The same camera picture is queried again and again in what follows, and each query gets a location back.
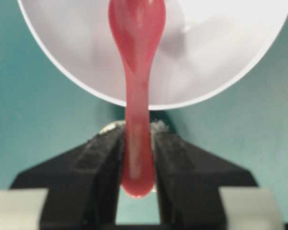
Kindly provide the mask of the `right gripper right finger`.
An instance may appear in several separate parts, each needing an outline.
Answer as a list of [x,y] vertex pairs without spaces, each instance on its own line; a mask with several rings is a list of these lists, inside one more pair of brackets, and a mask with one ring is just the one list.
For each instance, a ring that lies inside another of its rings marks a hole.
[[161,226],[167,230],[227,230],[223,186],[257,187],[251,172],[150,124]]

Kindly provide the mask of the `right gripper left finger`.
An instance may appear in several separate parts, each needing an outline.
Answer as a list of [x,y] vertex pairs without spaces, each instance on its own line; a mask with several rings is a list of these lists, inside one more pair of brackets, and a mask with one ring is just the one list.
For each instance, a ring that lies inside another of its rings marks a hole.
[[41,230],[98,230],[115,222],[124,126],[20,172],[12,189],[46,188]]

